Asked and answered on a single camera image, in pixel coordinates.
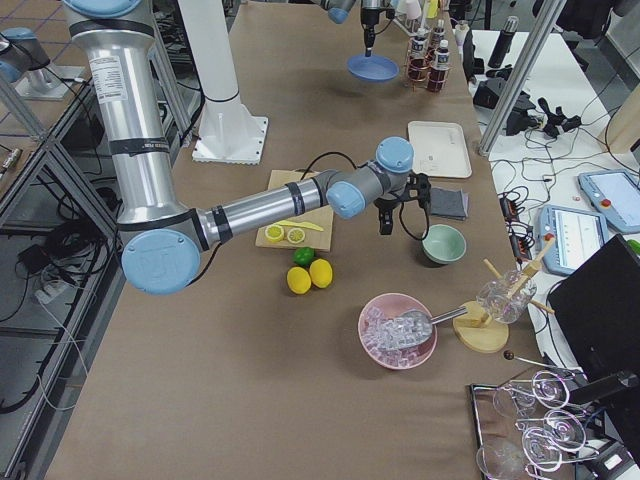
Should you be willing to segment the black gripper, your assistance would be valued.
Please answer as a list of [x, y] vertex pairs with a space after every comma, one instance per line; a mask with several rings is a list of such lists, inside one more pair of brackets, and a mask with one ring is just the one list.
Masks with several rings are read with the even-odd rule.
[[383, 197], [377, 198], [374, 201], [374, 206], [378, 210], [380, 235], [391, 235], [393, 233], [393, 212], [397, 207], [404, 204], [407, 200], [408, 193], [406, 191], [403, 191], [401, 193], [388, 192]]
[[360, 4], [360, 22], [364, 28], [365, 56], [371, 56], [374, 46], [374, 27], [379, 23], [380, 16], [385, 14], [388, 19], [395, 16], [395, 2], [391, 0], [362, 0]]

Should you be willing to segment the spare grey robot arm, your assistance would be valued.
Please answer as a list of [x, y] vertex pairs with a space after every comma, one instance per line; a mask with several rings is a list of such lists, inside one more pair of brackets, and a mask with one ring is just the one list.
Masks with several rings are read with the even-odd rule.
[[67, 92], [67, 81], [83, 73], [82, 66], [56, 65], [32, 30], [15, 27], [1, 32], [1, 77], [21, 97], [60, 101]]

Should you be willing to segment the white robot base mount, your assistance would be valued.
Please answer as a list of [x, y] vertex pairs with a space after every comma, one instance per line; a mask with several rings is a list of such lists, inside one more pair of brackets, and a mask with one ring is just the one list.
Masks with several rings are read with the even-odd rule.
[[178, 5], [205, 99], [193, 158], [256, 165], [268, 119], [252, 115], [241, 100], [222, 3], [180, 1]]

